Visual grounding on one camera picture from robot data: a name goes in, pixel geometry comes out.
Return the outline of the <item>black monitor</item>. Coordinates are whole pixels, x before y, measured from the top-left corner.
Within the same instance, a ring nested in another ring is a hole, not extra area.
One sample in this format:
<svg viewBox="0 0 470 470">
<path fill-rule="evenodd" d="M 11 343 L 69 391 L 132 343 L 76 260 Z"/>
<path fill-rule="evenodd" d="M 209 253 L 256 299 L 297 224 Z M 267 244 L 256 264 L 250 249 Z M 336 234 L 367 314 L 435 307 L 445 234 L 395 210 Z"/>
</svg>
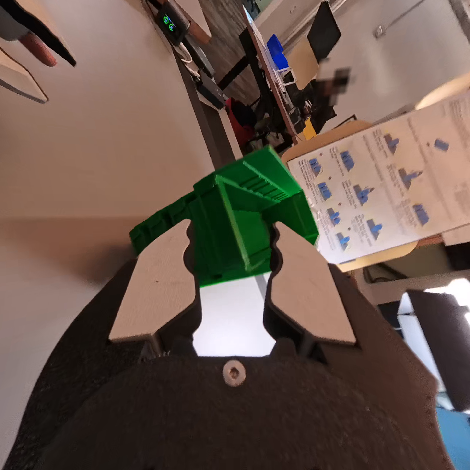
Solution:
<svg viewBox="0 0 470 470">
<path fill-rule="evenodd" d="M 327 59 L 341 35 L 328 1 L 321 2 L 307 35 L 309 45 L 318 63 Z"/>
</svg>

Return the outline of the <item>black device green display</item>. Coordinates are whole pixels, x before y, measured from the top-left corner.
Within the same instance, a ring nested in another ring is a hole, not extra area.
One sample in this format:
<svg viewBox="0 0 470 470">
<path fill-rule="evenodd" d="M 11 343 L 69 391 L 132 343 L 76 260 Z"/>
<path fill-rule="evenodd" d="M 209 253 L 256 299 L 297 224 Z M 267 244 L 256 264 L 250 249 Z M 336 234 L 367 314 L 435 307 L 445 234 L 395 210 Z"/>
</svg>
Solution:
<svg viewBox="0 0 470 470">
<path fill-rule="evenodd" d="M 177 3 L 167 0 L 161 4 L 156 24 L 174 46 L 179 46 L 188 34 L 191 22 Z"/>
</svg>

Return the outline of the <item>black power adapter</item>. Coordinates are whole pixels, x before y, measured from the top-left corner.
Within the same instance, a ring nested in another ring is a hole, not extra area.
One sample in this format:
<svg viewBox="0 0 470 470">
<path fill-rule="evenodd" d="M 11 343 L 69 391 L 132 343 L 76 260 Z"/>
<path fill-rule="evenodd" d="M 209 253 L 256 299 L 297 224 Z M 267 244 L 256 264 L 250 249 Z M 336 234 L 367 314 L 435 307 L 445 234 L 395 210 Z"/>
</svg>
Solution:
<svg viewBox="0 0 470 470">
<path fill-rule="evenodd" d="M 213 80 L 202 70 L 199 71 L 199 77 L 196 79 L 197 91 L 216 109 L 225 108 L 226 100 L 224 93 Z"/>
</svg>

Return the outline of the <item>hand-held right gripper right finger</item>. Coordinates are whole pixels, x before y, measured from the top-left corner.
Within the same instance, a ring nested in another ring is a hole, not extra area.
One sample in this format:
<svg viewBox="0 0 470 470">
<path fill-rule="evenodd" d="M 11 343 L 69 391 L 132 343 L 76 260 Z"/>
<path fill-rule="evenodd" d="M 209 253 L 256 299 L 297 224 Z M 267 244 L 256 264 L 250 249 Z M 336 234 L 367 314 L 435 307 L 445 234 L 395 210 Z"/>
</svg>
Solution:
<svg viewBox="0 0 470 470">
<path fill-rule="evenodd" d="M 325 258 L 280 221 L 271 233 L 271 273 L 263 311 L 267 333 L 274 340 L 291 340 L 299 356 L 313 356 L 321 343 L 356 345 Z"/>
</svg>

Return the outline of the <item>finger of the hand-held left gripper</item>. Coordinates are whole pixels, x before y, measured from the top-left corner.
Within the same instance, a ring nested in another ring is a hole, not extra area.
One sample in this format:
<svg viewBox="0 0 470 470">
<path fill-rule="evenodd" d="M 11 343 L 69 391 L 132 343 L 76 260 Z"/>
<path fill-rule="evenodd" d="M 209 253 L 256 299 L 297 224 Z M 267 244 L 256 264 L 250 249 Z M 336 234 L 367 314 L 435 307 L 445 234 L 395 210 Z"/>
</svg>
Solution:
<svg viewBox="0 0 470 470">
<path fill-rule="evenodd" d="M 0 85 L 37 103 L 44 104 L 49 101 L 29 71 L 3 49 L 0 50 Z"/>
<path fill-rule="evenodd" d="M 63 41 L 42 1 L 7 0 L 5 2 L 5 12 L 15 21 L 15 24 L 19 25 L 16 27 L 17 29 L 26 30 L 26 32 L 18 34 L 15 40 L 21 41 L 27 34 L 31 33 L 71 66 L 76 66 L 74 55 Z"/>
</svg>

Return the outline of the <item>person's left hand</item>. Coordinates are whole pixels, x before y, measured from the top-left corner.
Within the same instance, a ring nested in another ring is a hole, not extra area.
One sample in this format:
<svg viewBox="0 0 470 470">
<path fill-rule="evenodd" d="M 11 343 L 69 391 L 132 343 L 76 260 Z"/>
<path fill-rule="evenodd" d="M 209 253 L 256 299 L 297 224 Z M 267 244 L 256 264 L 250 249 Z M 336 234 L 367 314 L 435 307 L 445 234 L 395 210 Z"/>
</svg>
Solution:
<svg viewBox="0 0 470 470">
<path fill-rule="evenodd" d="M 27 32 L 18 41 L 37 59 L 47 67 L 57 65 L 55 57 L 43 43 L 43 41 L 32 32 Z"/>
</svg>

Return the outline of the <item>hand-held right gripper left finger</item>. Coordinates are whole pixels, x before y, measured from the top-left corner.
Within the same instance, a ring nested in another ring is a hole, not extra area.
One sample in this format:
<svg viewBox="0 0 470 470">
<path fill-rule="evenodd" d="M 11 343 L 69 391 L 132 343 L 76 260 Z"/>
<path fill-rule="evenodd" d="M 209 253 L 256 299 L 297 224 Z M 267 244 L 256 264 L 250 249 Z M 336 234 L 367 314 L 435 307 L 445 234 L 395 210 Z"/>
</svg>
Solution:
<svg viewBox="0 0 470 470">
<path fill-rule="evenodd" d="M 139 255 L 109 340 L 144 341 L 152 351 L 194 351 L 202 304 L 194 272 L 194 227 L 184 219 Z"/>
</svg>

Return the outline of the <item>blue plastic bin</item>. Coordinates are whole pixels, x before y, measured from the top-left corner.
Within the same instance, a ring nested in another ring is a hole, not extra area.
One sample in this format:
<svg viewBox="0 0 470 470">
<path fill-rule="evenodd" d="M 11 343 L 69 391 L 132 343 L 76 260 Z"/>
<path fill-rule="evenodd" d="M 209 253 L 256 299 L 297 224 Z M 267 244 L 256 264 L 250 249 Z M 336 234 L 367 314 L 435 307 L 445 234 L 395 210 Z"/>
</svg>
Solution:
<svg viewBox="0 0 470 470">
<path fill-rule="evenodd" d="M 267 49 L 271 55 L 273 63 L 277 70 L 284 70 L 289 67 L 287 58 L 284 55 L 284 49 L 276 34 L 272 34 L 267 40 Z"/>
</svg>

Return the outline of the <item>red bag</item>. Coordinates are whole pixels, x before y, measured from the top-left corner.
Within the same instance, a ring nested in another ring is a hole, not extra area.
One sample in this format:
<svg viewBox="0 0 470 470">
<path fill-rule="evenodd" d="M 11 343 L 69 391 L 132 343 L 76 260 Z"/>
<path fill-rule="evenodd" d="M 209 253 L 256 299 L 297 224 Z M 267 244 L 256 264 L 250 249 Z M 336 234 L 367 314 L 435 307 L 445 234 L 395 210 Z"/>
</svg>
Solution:
<svg viewBox="0 0 470 470">
<path fill-rule="evenodd" d="M 226 100 L 225 110 L 236 140 L 240 148 L 244 148 L 256 135 L 256 115 L 249 106 L 234 98 Z"/>
</svg>

